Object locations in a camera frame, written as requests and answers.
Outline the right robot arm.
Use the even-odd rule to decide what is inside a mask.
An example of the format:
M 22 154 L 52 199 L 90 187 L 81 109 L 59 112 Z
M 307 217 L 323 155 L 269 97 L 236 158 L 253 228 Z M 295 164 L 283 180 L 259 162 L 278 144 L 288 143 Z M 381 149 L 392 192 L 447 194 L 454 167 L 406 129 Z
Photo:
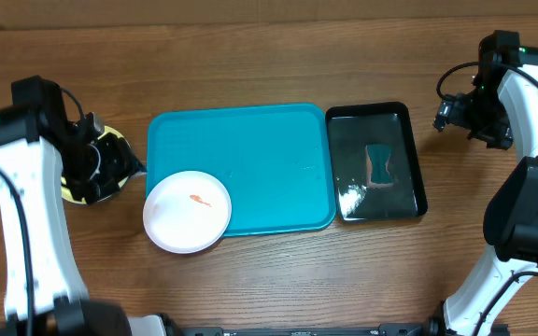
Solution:
M 538 277 L 538 48 L 497 31 L 480 42 L 474 64 L 474 89 L 444 95 L 433 126 L 461 126 L 488 147 L 514 147 L 517 166 L 486 209 L 483 254 L 427 320 L 426 335 L 507 334 L 497 316 Z

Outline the white plate with stain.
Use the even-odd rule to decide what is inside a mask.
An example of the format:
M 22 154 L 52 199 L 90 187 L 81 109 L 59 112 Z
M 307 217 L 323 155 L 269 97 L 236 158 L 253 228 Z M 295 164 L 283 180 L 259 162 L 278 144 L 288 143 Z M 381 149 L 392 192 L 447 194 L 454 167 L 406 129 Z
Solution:
M 175 254 L 192 254 L 221 238 L 231 214 L 230 195 L 216 177 L 184 171 L 153 188 L 145 201 L 143 223 L 156 246 Z

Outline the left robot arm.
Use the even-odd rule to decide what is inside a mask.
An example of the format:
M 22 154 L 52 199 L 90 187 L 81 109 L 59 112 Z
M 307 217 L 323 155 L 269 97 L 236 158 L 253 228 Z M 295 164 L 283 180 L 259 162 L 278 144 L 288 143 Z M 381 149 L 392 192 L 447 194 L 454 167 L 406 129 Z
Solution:
M 0 335 L 167 335 L 163 315 L 129 317 L 93 301 L 78 271 L 62 198 L 63 161 L 53 145 L 68 135 L 64 114 L 0 109 L 0 213 L 7 257 Z

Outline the yellow-green plate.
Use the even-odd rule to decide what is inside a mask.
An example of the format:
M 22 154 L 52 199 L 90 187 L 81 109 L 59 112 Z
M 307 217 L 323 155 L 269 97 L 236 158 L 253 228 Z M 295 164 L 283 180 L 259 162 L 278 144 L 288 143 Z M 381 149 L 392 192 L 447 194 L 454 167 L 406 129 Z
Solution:
M 62 173 L 62 197 L 75 204 L 99 203 L 119 193 L 131 176 L 133 162 L 132 149 L 125 137 L 112 127 L 88 144 L 94 155 L 94 167 L 84 182 L 76 178 L 68 179 Z

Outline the green scrub sponge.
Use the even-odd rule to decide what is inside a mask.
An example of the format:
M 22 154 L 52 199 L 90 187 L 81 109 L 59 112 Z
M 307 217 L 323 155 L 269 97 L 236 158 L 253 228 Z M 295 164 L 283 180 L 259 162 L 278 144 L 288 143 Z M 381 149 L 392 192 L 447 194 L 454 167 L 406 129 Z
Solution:
M 366 146 L 367 187 L 383 189 L 393 185 L 389 173 L 391 149 L 388 145 L 371 144 Z

